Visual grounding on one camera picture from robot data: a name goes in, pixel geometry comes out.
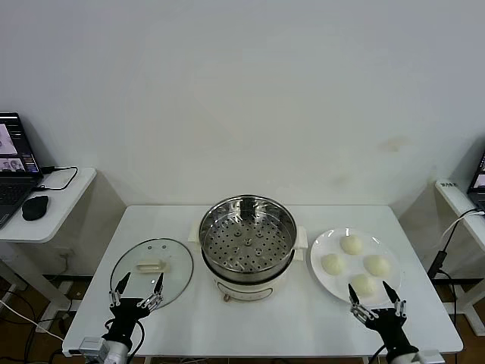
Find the computer mouse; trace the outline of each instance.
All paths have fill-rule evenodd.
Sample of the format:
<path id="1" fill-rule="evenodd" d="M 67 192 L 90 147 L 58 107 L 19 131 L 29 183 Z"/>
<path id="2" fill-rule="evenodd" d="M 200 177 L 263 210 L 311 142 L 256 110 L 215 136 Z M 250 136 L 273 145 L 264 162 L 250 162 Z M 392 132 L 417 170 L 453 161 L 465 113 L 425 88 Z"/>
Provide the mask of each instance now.
<path id="1" fill-rule="evenodd" d="M 47 196 L 37 196 L 32 199 L 28 199 L 22 205 L 22 216 L 27 221 L 37 220 L 45 215 L 47 211 L 47 202 L 49 198 Z"/>

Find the metal rim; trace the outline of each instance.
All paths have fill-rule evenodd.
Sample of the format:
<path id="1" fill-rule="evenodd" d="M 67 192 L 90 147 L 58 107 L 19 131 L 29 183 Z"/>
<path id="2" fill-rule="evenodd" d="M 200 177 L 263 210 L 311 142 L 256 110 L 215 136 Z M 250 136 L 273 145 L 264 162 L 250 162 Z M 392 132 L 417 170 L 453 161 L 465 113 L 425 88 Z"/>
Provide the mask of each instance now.
<path id="1" fill-rule="evenodd" d="M 272 238 L 272 239 L 265 242 L 265 243 L 261 243 L 262 246 L 266 246 L 266 243 L 268 244 L 268 246 L 266 246 L 266 247 L 261 246 L 261 254 L 268 254 L 271 257 L 269 260 L 271 260 L 271 261 L 273 261 L 273 259 L 275 260 L 274 262 L 267 261 L 269 263 L 268 266 L 263 266 L 262 263 L 261 263 L 261 267 L 260 266 L 256 267 L 255 265 L 252 266 L 251 263 L 254 264 L 255 260 L 257 261 L 257 259 L 252 260 L 250 262 L 249 260 L 251 258 L 253 258 L 253 256 L 251 256 L 251 253 L 248 253 L 247 256 L 245 255 L 245 253 L 242 255 L 242 257 L 240 256 L 239 259 L 243 259 L 241 262 L 239 262 L 238 260 L 235 260 L 234 263 L 232 263 L 232 262 L 229 262 L 229 260 L 227 260 L 227 258 L 232 255 L 233 246 L 236 245 L 234 247 L 234 249 L 239 249 L 239 248 L 237 247 L 238 244 L 234 243 L 233 239 L 231 239 L 232 236 L 229 236 L 229 235 L 224 236 L 223 234 L 232 234 L 233 231 L 230 231 L 230 230 L 234 229 L 236 227 L 229 226 L 230 224 L 235 225 L 233 223 L 233 221 L 231 220 L 231 218 L 227 218 L 227 216 L 230 215 L 230 213 L 227 213 L 226 215 L 224 215 L 224 220 L 223 220 L 221 218 L 222 216 L 217 216 L 217 210 L 218 209 L 224 209 L 225 205 L 230 205 L 232 202 L 236 203 L 236 202 L 239 202 L 239 201 L 242 201 L 242 200 L 245 200 L 245 199 L 247 199 L 247 200 L 253 199 L 253 200 L 256 200 L 256 201 L 261 201 L 261 202 L 264 202 L 264 203 L 267 203 L 268 205 L 270 205 L 271 208 L 281 211 L 283 213 L 284 220 L 287 222 L 287 224 L 289 224 L 294 229 L 293 235 L 292 235 L 292 233 L 290 233 L 290 231 L 292 229 L 287 230 L 288 229 L 287 225 L 281 224 L 281 220 L 274 217 L 271 213 L 262 212 L 262 214 L 261 214 L 262 218 L 261 219 L 263 221 L 266 219 L 266 221 L 264 221 L 264 222 L 267 223 L 266 225 L 268 225 L 268 227 L 266 227 L 266 229 L 267 229 L 266 231 L 263 231 L 262 229 L 264 229 L 264 224 L 259 225 L 259 226 L 261 226 L 261 230 L 258 231 L 258 233 L 262 234 L 262 233 L 267 232 L 270 235 L 266 238 L 266 240 L 268 240 L 268 238 L 269 239 Z M 246 223 L 246 221 L 244 221 L 244 219 L 241 219 L 240 221 L 235 221 L 235 223 L 236 223 L 236 225 L 241 224 L 243 231 L 244 230 L 249 231 L 250 228 L 251 229 L 257 229 L 257 227 L 256 227 L 257 223 L 254 223 L 252 226 L 245 226 L 244 224 L 247 224 L 247 223 Z M 269 228 L 270 225 L 275 226 L 276 231 L 274 231 L 275 230 L 274 227 L 271 227 L 271 229 L 273 230 L 273 231 L 271 231 L 270 228 Z M 277 225 L 282 226 L 280 231 L 278 230 Z M 226 228 L 227 229 L 226 232 L 224 232 L 224 230 L 221 230 L 222 237 L 221 236 L 217 236 L 217 237 L 215 236 L 216 234 L 217 235 L 219 234 L 219 232 L 216 233 L 216 230 L 218 230 L 219 228 L 223 228 L 223 229 Z M 210 234 L 213 234 L 213 236 L 215 238 L 214 242 L 212 242 L 212 243 L 208 243 L 208 241 L 207 241 L 207 239 L 209 237 L 211 237 Z M 220 241 L 218 238 L 227 239 L 227 241 L 226 242 L 224 242 L 224 240 Z M 204 214 L 204 216 L 203 216 L 203 218 L 202 218 L 202 220 L 199 224 L 199 239 L 201 240 L 200 243 L 201 243 L 201 246 L 202 246 L 202 252 L 204 253 L 206 264 L 208 264 L 209 260 L 210 260 L 209 265 L 212 265 L 212 264 L 216 265 L 218 268 L 220 268 L 224 271 L 234 273 L 234 274 L 251 275 L 251 274 L 257 274 L 257 273 L 264 273 L 266 271 L 270 271 L 271 269 L 275 269 L 275 268 L 277 269 L 277 267 L 279 265 L 285 265 L 286 264 L 286 261 L 288 260 L 289 256 L 292 254 L 293 248 L 296 244 L 296 223 L 295 223 L 293 216 L 288 211 L 288 209 L 286 209 L 284 206 L 282 206 L 280 203 L 274 201 L 273 199 L 269 199 L 267 197 L 258 196 L 258 195 L 250 195 L 250 194 L 238 195 L 238 196 L 230 197 L 228 199 L 221 200 L 220 202 L 218 202 L 217 204 L 212 206 Z M 243 264 L 246 264 L 245 263 L 246 257 L 248 259 L 247 262 L 249 263 L 249 267 L 252 266 L 254 269 L 247 267 L 248 271 L 244 271 L 243 267 L 241 267 Z"/>

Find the robot finger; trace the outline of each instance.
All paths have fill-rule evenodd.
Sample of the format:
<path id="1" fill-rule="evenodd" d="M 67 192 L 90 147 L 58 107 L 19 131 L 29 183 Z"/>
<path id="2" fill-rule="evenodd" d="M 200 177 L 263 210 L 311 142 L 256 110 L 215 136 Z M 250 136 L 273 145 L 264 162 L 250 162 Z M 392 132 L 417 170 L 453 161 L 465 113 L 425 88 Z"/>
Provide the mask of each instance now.
<path id="1" fill-rule="evenodd" d="M 396 303 L 399 300 L 399 296 L 397 295 L 396 291 L 389 286 L 386 281 L 382 281 L 384 289 L 386 290 L 387 296 L 391 300 L 392 303 Z"/>

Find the round plate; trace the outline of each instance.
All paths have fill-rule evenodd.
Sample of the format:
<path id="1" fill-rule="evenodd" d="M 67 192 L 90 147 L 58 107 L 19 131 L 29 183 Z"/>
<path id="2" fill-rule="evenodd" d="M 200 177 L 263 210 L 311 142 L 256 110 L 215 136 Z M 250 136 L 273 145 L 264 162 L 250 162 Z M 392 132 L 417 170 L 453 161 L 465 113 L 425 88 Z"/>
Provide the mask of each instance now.
<path id="1" fill-rule="evenodd" d="M 161 273 L 142 273 L 136 265 L 142 261 L 153 260 L 167 264 L 161 290 L 164 299 L 158 307 L 174 301 L 189 284 L 193 263 L 189 250 L 172 239 L 147 240 L 124 253 L 111 273 L 111 290 L 129 272 L 130 279 L 121 297 L 145 299 L 150 296 Z"/>
<path id="2" fill-rule="evenodd" d="M 362 240 L 362 253 L 358 256 L 351 256 L 340 247 L 340 238 L 349 235 L 357 235 Z M 322 257 L 331 253 L 340 254 L 346 264 L 344 272 L 340 275 L 329 275 L 321 265 Z M 374 277 L 365 269 L 364 258 L 373 254 L 384 256 L 389 261 L 391 271 L 388 277 Z M 369 297 L 359 296 L 361 303 L 366 306 L 382 305 L 390 301 L 382 285 L 383 279 L 395 290 L 401 286 L 402 271 L 396 256 L 376 237 L 351 227 L 339 227 L 320 235 L 311 247 L 310 261 L 311 268 L 320 283 L 335 297 L 349 303 L 348 283 L 355 275 L 361 273 L 373 278 L 377 284 L 377 291 L 374 294 Z"/>

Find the white cable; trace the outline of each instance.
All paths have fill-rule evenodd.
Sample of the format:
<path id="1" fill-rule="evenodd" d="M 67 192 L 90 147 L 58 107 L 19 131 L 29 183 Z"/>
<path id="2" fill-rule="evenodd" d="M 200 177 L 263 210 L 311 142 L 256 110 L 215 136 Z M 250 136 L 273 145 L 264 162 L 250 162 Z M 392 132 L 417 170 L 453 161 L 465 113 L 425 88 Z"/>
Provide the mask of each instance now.
<path id="1" fill-rule="evenodd" d="M 56 334 L 53 334 L 51 333 L 50 331 L 47 331 L 45 330 L 42 326 L 39 326 L 37 323 L 35 323 L 34 321 L 32 321 L 30 318 L 27 318 L 25 317 L 24 315 L 21 315 L 20 313 L 18 313 L 17 311 L 15 311 L 14 309 L 12 309 L 7 303 L 3 302 L 2 300 L 0 300 L 0 303 L 3 304 L 3 306 L 7 307 L 8 309 L 10 309 L 14 314 L 16 315 L 19 315 L 22 319 L 24 320 L 27 320 L 28 322 L 31 322 L 33 323 L 35 326 L 37 326 L 38 328 L 40 328 L 42 331 L 44 331 L 46 334 L 49 334 L 53 337 L 56 337 L 57 339 L 59 339 L 60 341 L 64 341 L 64 339 Z"/>
<path id="2" fill-rule="evenodd" d="M 479 212 L 472 212 L 472 213 L 470 213 L 470 214 L 466 214 L 465 216 L 462 216 L 462 217 L 457 218 L 456 220 L 454 220 L 454 222 L 452 222 L 452 223 L 450 224 L 450 226 L 448 226 L 448 228 L 447 228 L 446 230 L 444 230 L 443 234 L 441 235 L 440 242 L 438 243 L 438 246 L 442 244 L 443 239 L 445 238 L 446 233 L 447 233 L 448 231 L 450 231 L 450 230 L 453 228 L 453 226 L 455 226 L 455 224 L 456 224 L 458 221 L 462 220 L 463 218 L 467 218 L 468 216 L 472 216 L 472 215 L 485 215 L 485 212 L 483 212 L 483 211 L 479 211 Z"/>

